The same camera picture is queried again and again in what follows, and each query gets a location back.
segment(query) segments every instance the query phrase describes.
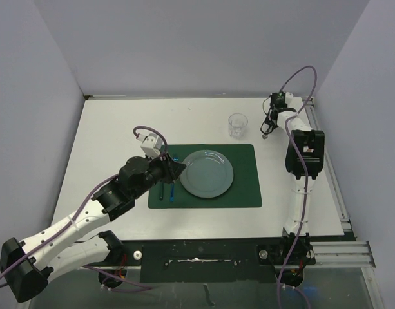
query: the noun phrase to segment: table surface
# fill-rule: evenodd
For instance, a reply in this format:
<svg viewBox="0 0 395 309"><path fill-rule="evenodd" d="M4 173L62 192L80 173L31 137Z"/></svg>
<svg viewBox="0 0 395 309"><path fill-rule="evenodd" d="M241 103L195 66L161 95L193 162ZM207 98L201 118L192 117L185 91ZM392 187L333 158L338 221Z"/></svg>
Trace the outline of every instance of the table surface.
<svg viewBox="0 0 395 309"><path fill-rule="evenodd" d="M83 239L112 230L121 240L280 237L288 213L290 174L285 170L289 139L277 129L267 140L259 131L263 98L202 98L86 101L68 162L53 223L73 212L103 179L132 156L144 156L135 126L160 131L169 144L253 144L263 205L241 209L149 209L148 193L136 206ZM298 109L300 98L291 106ZM243 113L249 120L240 140L228 135L227 120ZM301 118L309 123L305 112ZM309 213L312 236L343 235L329 177L316 180Z"/></svg>

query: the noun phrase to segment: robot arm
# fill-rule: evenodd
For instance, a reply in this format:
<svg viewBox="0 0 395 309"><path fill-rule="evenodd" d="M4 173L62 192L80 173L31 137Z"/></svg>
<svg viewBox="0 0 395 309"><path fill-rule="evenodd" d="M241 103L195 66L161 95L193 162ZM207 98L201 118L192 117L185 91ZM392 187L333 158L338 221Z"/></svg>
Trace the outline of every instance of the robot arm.
<svg viewBox="0 0 395 309"><path fill-rule="evenodd" d="M280 127L287 128L290 132L308 171L308 186L305 192L305 171L301 161L291 143L287 148L285 165L286 171L291 173L291 199L289 204L289 214L284 224L287 234L296 234L302 222L302 211L304 195L307 194L305 215L300 236L309 234L309 205L310 195L314 181L323 169L325 135L323 131L313 130L298 117L294 108L289 106L291 97L287 93L280 91L271 94L270 110L266 116L265 124L269 128L264 133L264 138L274 129Z"/></svg>
<svg viewBox="0 0 395 309"><path fill-rule="evenodd" d="M6 279L5 285L18 302L35 297L49 281L72 269L112 258L122 244L110 231L84 243L75 242L129 211L135 200L157 183L173 183L186 168L167 153L160 153L162 141L167 143L159 134L135 135L142 141L145 158L130 158L117 175L96 186L99 190L76 212L34 236L22 241L11 238L3 244L0 279Z"/></svg>

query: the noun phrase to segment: purple cable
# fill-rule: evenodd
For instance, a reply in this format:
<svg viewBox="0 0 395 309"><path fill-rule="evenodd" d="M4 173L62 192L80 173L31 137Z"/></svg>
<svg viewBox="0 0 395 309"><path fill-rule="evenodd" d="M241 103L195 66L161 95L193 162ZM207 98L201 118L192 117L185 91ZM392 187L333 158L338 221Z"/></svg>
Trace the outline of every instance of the purple cable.
<svg viewBox="0 0 395 309"><path fill-rule="evenodd" d="M308 308L308 309L311 309L311 308L312 308L311 302L309 301L309 298L307 298L306 294L305 294L302 290L298 289L298 288L295 287L295 286L284 285L283 283L280 283L280 285L281 285L281 286L286 286L287 288L291 288L292 290L295 290L296 292L298 292L298 293L299 293L301 296L303 296L303 298L305 299L306 304L307 304L307 308Z"/></svg>
<svg viewBox="0 0 395 309"><path fill-rule="evenodd" d="M167 153L167 146L168 146L168 144L167 144L167 140L164 138L163 134L161 134L157 130L153 129L152 127L137 126L137 127L134 127L134 129L133 129L133 134L135 135L136 138L139 137L139 134L137 133L137 130L140 130L140 129L148 130L148 131L151 131L153 133L156 133L163 140L164 150L161 152L161 154L159 154L153 160L156 160L156 159L161 158L162 156L164 156Z"/></svg>
<svg viewBox="0 0 395 309"><path fill-rule="evenodd" d="M114 177L116 177L116 175L113 175L105 180L103 180L101 183L99 183L98 185L96 185L91 192L87 195L87 197L84 199L84 201L82 201L80 207L77 209L77 211L75 212L72 221L75 221L79 214L82 212L84 206L87 204L88 200L91 198L91 196L95 193L95 191L97 191L102 185L104 185L105 183L108 183L110 180L112 180ZM19 264L21 264L26 258L28 258L29 256L31 256L32 254L36 253L38 250L40 250L41 248L43 248L44 246L46 246L47 244L51 243L55 238L57 238L58 236L60 236L63 232L65 232L66 229L68 229L71 226L71 221L69 221L61 230L59 230L57 233L55 233L53 236L51 236L50 238L48 238L44 243L41 243L40 245L36 246L34 249L32 249L31 251L29 251L29 253L23 255L22 257L20 257L17 261L15 261L14 263L12 263L6 270L4 270L1 275L0 275L0 280L2 280L2 278L4 278L4 276L6 276L11 270L13 270L15 267L17 267ZM0 285L0 288L3 288L4 286L7 286L8 283L4 283L2 285Z"/></svg>
<svg viewBox="0 0 395 309"><path fill-rule="evenodd" d="M104 271L104 270L102 270L102 269L98 269L98 268L95 268L95 267L92 267L92 266L86 265L86 266L83 266L83 267L84 267L84 268L87 268L87 269L90 269L90 270L94 270L95 272L99 272L100 274L103 274L103 275L105 275L105 276L107 276L107 277L109 277L109 278L111 278L111 279L119 280L119 281L122 281L122 282L125 282L125 283L129 283L129 284L131 284L131 285L135 285L135 286L141 288L141 289L138 288L138 289L134 289L134 290L120 290L120 289L114 289L114 288L112 288L112 289L111 289L112 292L135 293L135 292L144 292L144 291L148 291L148 290L151 290L151 289L153 288L152 286L149 286L149 285L143 285L143 284L138 283L138 282L130 281L130 280L128 280L128 279L123 279L123 278L121 278L121 277L119 277L119 276L115 276L115 275L109 274L109 273L107 273L106 271Z"/></svg>
<svg viewBox="0 0 395 309"><path fill-rule="evenodd" d="M310 101L310 99L311 99L311 97L313 95L314 89L316 88L316 83L318 82L318 73L316 72L316 69L314 68L314 66L304 66L303 68L301 68L298 71L296 71L296 73L294 73L292 76L290 76L290 78L280 88L280 91L282 91L285 88L286 84L294 76L296 76L301 71L303 71L304 69L307 69L307 68L312 69L313 73L314 73L314 83L313 83L312 91L311 91L310 95L307 97L306 101L303 103L302 107L297 111L297 113L295 115L293 115L292 117L289 117L285 121L286 134L289 137L290 143L292 144L294 150L296 151L296 154L298 155L300 163L302 164L302 167L303 167L303 169L305 171L305 196L304 196L304 199L303 199L302 217L301 217L301 220L300 220L301 222L299 224L299 229L298 229L298 231L296 233L296 236L294 237L293 244L291 245L291 247L290 247L290 249L289 249L289 251L288 251L288 253L286 255L286 258L284 259L284 262L283 262L282 268L280 269L278 280L277 280L277 300L278 300L278 304L279 304L279 308L280 309L282 309L282 302L280 300L280 289L281 289L280 285L281 285L281 280L282 280L282 276L283 276L283 271L284 271L284 268L285 268L285 266L286 266L286 264L287 264L287 262L288 262L288 260L290 258L290 255L292 254L292 252L294 250L294 247L296 246L296 243L297 243L297 241L299 239L300 232L302 231L303 219L305 218L305 213L306 213L307 187L308 187L308 184L309 184L309 179L308 179L309 178L309 173L307 171L305 160L302 158L302 154L300 153L299 148L297 147L292 135L290 134L288 123L289 123L290 120L296 118L297 115L306 107L306 104L308 103L308 101ZM298 292L300 292L306 298L307 305L310 307L310 303L309 303L309 300L307 299L306 295L303 292L301 292L300 290L298 290L298 289L296 289L296 290Z"/></svg>

